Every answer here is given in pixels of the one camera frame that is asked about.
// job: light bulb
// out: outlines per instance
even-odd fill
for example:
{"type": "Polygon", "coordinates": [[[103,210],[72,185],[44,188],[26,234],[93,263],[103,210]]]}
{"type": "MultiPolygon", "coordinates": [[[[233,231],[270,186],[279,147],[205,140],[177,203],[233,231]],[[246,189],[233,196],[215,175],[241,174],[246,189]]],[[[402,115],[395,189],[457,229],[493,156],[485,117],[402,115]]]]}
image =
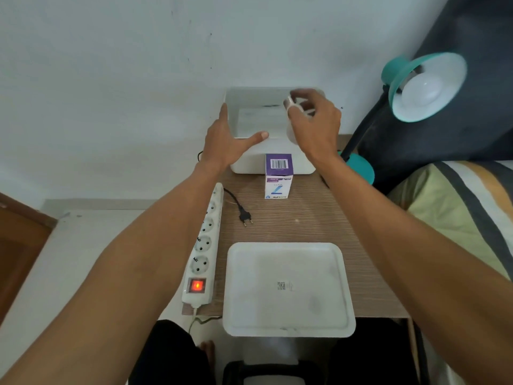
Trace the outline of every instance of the light bulb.
{"type": "Polygon", "coordinates": [[[442,92],[444,83],[436,74],[422,73],[413,77],[403,89],[405,107],[424,107],[435,101],[442,92]]]}

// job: white tray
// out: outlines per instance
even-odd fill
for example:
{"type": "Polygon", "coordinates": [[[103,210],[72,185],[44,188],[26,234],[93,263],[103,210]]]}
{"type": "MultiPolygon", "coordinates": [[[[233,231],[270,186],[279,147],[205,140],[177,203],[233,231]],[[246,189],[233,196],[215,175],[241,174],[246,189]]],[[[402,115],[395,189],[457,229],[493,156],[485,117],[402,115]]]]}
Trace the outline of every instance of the white tray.
{"type": "Polygon", "coordinates": [[[236,243],[228,250],[223,326],[233,336],[350,336],[356,327],[333,243],[236,243]]]}

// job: striped bedsheet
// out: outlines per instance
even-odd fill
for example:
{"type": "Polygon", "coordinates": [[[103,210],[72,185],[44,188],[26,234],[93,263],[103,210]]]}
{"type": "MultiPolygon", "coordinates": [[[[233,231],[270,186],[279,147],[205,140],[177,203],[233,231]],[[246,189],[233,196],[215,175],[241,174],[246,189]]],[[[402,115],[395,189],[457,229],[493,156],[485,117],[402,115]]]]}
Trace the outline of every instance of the striped bedsheet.
{"type": "Polygon", "coordinates": [[[513,161],[430,164],[388,197],[513,280],[513,161]]]}

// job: hand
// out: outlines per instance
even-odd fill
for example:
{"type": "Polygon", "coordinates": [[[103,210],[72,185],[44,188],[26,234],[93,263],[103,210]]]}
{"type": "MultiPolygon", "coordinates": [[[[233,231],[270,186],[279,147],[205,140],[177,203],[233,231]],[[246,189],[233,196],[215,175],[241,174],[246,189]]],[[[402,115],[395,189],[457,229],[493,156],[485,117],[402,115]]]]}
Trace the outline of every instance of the hand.
{"type": "Polygon", "coordinates": [[[220,171],[235,163],[250,147],[269,137],[269,132],[261,131],[247,139],[235,139],[228,127],[228,106],[221,106],[219,118],[210,126],[205,137],[205,147],[201,161],[215,164],[220,171]]]}
{"type": "Polygon", "coordinates": [[[306,157],[316,165],[337,156],[337,136],[342,116],[340,110],[315,89],[293,90],[290,96],[294,101],[298,97],[305,98],[306,101],[300,103],[305,111],[315,109],[313,117],[296,107],[288,111],[296,141],[306,157]]]}

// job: teal lamp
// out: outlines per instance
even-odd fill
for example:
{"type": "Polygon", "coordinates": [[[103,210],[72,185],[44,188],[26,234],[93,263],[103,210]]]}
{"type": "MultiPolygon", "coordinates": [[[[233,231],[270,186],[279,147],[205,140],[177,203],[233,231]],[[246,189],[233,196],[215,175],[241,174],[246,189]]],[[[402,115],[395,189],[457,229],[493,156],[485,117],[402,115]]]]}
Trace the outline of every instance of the teal lamp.
{"type": "Polygon", "coordinates": [[[370,163],[352,152],[372,125],[374,115],[388,101],[402,122],[420,122],[433,116],[456,96],[467,76],[465,59],[455,53],[435,53],[408,61],[397,57],[381,72],[383,94],[364,117],[341,153],[342,159],[369,184],[375,179],[370,163]]]}

